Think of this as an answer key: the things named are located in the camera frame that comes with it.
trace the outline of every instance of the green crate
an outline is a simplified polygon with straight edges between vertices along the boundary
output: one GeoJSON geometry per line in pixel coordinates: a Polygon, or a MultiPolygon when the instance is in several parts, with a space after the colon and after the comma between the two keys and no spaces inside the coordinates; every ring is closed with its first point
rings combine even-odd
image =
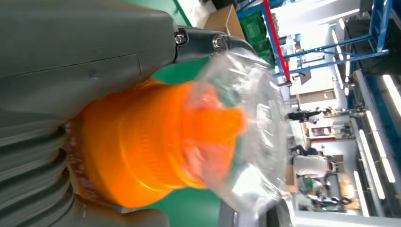
{"type": "Polygon", "coordinates": [[[239,22],[249,43],[255,44],[266,39],[267,30],[260,12],[243,17],[239,22]]]}
{"type": "Polygon", "coordinates": [[[265,40],[259,41],[255,44],[251,44],[256,52],[264,52],[271,49],[270,41],[265,38],[265,40]]]}
{"type": "Polygon", "coordinates": [[[274,53],[271,50],[268,51],[263,51],[258,53],[259,57],[261,57],[263,60],[265,60],[267,63],[269,63],[272,66],[276,65],[276,60],[274,57],[274,53]]]}

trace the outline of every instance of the white wall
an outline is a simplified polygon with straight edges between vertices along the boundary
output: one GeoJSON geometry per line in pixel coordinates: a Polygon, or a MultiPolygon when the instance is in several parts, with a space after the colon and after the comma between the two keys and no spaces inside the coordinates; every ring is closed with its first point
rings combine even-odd
{"type": "Polygon", "coordinates": [[[272,9],[272,12],[276,14],[282,37],[355,15],[359,3],[360,0],[304,0],[272,9]]]}

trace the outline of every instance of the clear plastic bag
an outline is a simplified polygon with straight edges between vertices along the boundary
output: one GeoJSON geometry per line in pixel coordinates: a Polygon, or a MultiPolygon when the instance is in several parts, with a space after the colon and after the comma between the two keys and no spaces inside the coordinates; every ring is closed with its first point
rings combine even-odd
{"type": "MultiPolygon", "coordinates": [[[[213,142],[196,136],[184,141],[184,149],[188,149],[185,152],[188,171],[237,211],[265,211],[280,199],[284,186],[287,123],[273,73],[263,60],[243,49],[214,56],[199,74],[183,107],[184,111],[205,106],[209,110],[235,107],[244,114],[233,154],[230,154],[229,142],[213,142]],[[228,169],[222,164],[227,160],[230,161],[228,169]]],[[[223,124],[229,128],[239,122],[238,117],[225,117],[193,118],[187,123],[195,132],[204,132],[204,125],[223,124]]],[[[222,138],[232,136],[225,133],[221,132],[222,138]]]]}

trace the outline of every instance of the cardboard box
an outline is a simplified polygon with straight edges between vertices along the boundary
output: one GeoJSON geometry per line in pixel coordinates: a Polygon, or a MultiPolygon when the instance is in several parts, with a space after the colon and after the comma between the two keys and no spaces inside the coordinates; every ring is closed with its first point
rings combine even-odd
{"type": "Polygon", "coordinates": [[[245,39],[233,5],[226,6],[210,14],[204,28],[222,31],[229,35],[245,39]]]}
{"type": "Polygon", "coordinates": [[[293,166],[287,166],[286,172],[287,192],[298,192],[298,184],[296,182],[296,173],[293,166]]]}

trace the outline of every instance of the white shirt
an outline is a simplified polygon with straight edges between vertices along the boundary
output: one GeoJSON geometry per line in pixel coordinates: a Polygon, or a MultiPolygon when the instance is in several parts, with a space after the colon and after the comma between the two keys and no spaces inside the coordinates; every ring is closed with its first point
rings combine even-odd
{"type": "Polygon", "coordinates": [[[308,175],[311,178],[320,178],[326,175],[327,162],[318,155],[298,155],[294,157],[294,168],[296,174],[300,176],[308,175]]]}

